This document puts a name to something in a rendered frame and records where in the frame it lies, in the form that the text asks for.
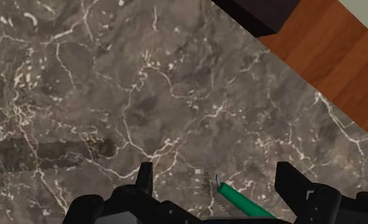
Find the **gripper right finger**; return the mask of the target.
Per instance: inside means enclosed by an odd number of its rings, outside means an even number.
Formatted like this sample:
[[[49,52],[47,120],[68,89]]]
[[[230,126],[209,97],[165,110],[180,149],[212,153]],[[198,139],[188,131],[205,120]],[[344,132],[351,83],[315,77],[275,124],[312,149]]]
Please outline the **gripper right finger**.
[[[289,162],[277,163],[275,190],[297,216],[294,224],[368,224],[368,192],[346,197],[310,181]]]

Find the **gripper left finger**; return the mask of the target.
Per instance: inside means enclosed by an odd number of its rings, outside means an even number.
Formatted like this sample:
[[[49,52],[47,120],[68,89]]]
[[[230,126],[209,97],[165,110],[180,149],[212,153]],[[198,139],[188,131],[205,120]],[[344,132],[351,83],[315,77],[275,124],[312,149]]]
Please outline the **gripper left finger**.
[[[166,200],[153,196],[153,164],[143,162],[133,185],[115,188],[108,199],[82,195],[74,199],[62,224],[96,224],[100,218],[129,212],[141,224],[203,224],[203,221]]]

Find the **green pen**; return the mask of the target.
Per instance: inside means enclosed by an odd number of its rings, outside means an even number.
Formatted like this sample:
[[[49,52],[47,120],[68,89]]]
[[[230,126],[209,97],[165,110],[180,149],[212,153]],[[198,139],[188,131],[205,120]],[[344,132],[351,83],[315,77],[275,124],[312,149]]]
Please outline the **green pen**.
[[[215,182],[217,184],[217,192],[247,216],[276,219],[276,217],[267,210],[263,209],[225,182],[220,182],[218,175],[215,176]]]

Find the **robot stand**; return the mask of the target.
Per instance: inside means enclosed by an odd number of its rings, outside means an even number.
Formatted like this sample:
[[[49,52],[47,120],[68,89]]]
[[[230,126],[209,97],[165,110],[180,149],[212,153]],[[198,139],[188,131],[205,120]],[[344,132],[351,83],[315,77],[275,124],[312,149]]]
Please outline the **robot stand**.
[[[256,38],[301,38],[338,0],[211,0]]]

